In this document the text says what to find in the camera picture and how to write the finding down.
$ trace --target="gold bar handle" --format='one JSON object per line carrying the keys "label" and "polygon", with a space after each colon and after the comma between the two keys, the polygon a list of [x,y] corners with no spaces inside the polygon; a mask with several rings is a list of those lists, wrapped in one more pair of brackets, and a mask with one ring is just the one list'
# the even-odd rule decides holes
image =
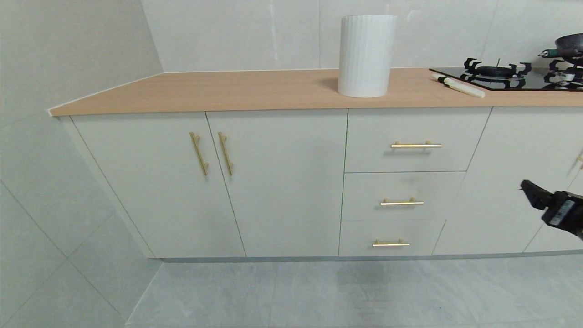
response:
{"label": "gold bar handle", "polygon": [[399,141],[395,141],[391,145],[391,148],[441,148],[441,144],[434,144],[427,140],[424,144],[401,144]]}
{"label": "gold bar handle", "polygon": [[198,148],[198,141],[201,139],[201,136],[194,134],[194,132],[191,132],[190,139],[192,139],[192,143],[194,144],[194,149],[196,149],[196,155],[198,156],[198,161],[201,163],[202,172],[205,175],[208,175],[209,173],[208,173],[207,169],[209,167],[209,164],[207,162],[205,162],[205,160],[202,159],[201,150],[200,150],[200,148]]}
{"label": "gold bar handle", "polygon": [[223,148],[224,159],[227,162],[227,169],[229,170],[229,175],[232,176],[233,175],[233,163],[229,159],[229,153],[227,152],[227,145],[225,144],[225,141],[227,141],[227,136],[224,135],[222,132],[219,132],[219,140],[220,140],[220,146],[221,146],[221,148]]}
{"label": "gold bar handle", "polygon": [[415,197],[411,197],[410,201],[389,201],[388,199],[383,199],[381,206],[394,206],[394,205],[423,205],[425,202],[417,201]]}
{"label": "gold bar handle", "polygon": [[411,246],[410,243],[406,243],[403,239],[399,239],[398,243],[383,243],[377,240],[374,241],[373,247],[402,247],[402,246]]}

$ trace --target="black glass cooktop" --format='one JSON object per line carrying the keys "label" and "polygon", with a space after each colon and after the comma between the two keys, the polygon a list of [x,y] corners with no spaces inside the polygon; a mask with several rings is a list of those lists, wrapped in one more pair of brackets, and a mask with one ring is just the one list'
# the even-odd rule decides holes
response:
{"label": "black glass cooktop", "polygon": [[549,68],[532,68],[525,74],[513,74],[511,77],[496,77],[477,74],[464,67],[430,68],[450,78],[480,86],[488,90],[548,90],[548,91],[583,91],[583,69],[568,68],[556,70]]}

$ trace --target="white vase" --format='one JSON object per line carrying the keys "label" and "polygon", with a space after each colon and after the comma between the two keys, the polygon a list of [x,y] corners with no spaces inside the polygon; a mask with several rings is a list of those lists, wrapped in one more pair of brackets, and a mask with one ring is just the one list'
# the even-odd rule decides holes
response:
{"label": "white vase", "polygon": [[397,16],[344,16],[340,30],[338,92],[358,98],[387,93]]}

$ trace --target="floor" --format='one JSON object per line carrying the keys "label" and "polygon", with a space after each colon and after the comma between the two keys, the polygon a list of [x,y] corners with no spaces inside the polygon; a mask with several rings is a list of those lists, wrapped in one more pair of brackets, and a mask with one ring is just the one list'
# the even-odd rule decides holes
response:
{"label": "floor", "polygon": [[583,254],[164,263],[128,327],[580,328]]}

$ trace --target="pan handle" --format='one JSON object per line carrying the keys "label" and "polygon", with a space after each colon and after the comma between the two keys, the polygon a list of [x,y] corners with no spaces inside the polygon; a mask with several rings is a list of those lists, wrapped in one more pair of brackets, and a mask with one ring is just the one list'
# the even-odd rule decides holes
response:
{"label": "pan handle", "polygon": [[583,51],[577,49],[545,49],[539,56],[543,58],[579,57]]}

